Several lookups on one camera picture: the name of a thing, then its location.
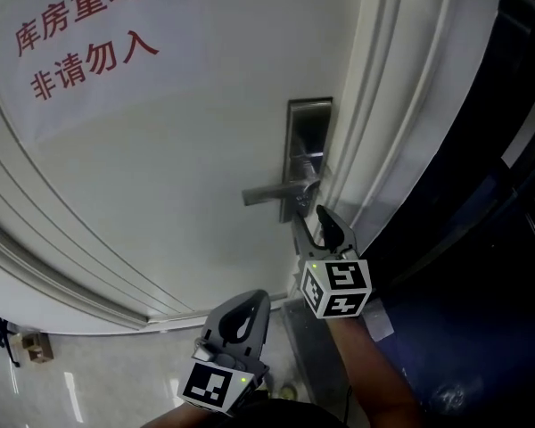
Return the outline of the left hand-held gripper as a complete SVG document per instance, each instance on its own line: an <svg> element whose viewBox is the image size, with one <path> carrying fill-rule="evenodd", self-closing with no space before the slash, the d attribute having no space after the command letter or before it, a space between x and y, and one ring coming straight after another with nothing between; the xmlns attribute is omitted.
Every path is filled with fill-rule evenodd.
<svg viewBox="0 0 535 428"><path fill-rule="evenodd" d="M177 396L211 412L234 416L264 382L269 366L259 358L271 301L264 290L241 293L214 308L185 362Z"/></svg>

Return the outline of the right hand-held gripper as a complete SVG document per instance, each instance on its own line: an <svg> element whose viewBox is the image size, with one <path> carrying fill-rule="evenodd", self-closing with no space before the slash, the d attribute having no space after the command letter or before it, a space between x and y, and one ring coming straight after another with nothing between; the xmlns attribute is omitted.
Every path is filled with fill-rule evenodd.
<svg viewBox="0 0 535 428"><path fill-rule="evenodd" d="M317 319L358 317L372 292L369 266L356 252L356 236L333 210L317 205L322 245L316 245L304 217L293 214L297 255L307 260L300 293ZM325 257L325 251L331 256Z"/></svg>

